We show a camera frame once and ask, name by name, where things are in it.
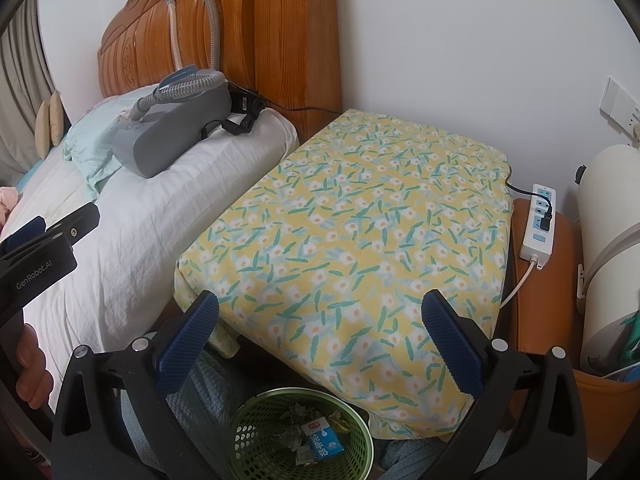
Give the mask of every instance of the beige cushion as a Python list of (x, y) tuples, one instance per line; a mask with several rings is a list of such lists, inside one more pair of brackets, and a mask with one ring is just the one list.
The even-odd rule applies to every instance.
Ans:
[(36, 116), (36, 151), (42, 159), (47, 158), (51, 147), (51, 126), (49, 124), (49, 101), (45, 100), (40, 105)]
[(49, 102), (49, 124), (51, 126), (51, 142), (54, 146), (60, 144), (65, 131), (65, 113), (62, 108), (60, 92), (53, 92)]

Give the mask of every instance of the flower pattern fabric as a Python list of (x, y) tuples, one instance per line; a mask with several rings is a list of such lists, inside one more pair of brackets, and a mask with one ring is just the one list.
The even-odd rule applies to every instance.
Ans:
[(242, 333), (370, 413), (376, 438), (455, 431), (472, 399), (420, 318), (439, 289), (490, 336), (506, 274), (504, 154), (349, 110), (265, 176), (180, 257), (175, 298), (220, 300), (210, 341)]

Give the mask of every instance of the blue gripper pad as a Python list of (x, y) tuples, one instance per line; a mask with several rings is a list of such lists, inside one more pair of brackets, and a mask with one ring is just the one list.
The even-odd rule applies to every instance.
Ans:
[(17, 249), (21, 245), (27, 243), (29, 240), (33, 240), (35, 237), (44, 233), (47, 228), (44, 218), (42, 216), (36, 216), (28, 224), (18, 229), (14, 234), (6, 238), (2, 244), (0, 244), (0, 256), (10, 253), (14, 249)]
[(182, 387), (218, 324), (219, 314), (218, 298), (208, 290), (203, 291), (183, 314), (188, 319), (156, 361), (156, 392), (160, 396), (174, 394)]
[(422, 299), (422, 322), (442, 355), (459, 390), (475, 399), (484, 389), (482, 358), (463, 333), (462, 319), (437, 290)]

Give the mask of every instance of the paper packaging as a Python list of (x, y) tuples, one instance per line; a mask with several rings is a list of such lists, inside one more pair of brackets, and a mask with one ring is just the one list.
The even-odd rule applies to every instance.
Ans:
[(296, 452), (296, 465), (310, 465), (316, 463), (316, 454), (310, 446), (301, 446)]
[(318, 460), (325, 460), (344, 451), (344, 447), (324, 416), (306, 423), (302, 426), (302, 431), (309, 437), (309, 445)]

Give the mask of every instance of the carved wood headboard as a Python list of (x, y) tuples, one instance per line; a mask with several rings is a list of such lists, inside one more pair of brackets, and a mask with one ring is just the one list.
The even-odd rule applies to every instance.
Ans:
[[(289, 108), (342, 110), (335, 0), (216, 0), (221, 70), (229, 81)], [(177, 0), (184, 65), (206, 68), (209, 20), (204, 0)], [(98, 51), (105, 97), (159, 82), (174, 71), (164, 0), (129, 0)], [(319, 111), (279, 110), (304, 142), (335, 118)]]

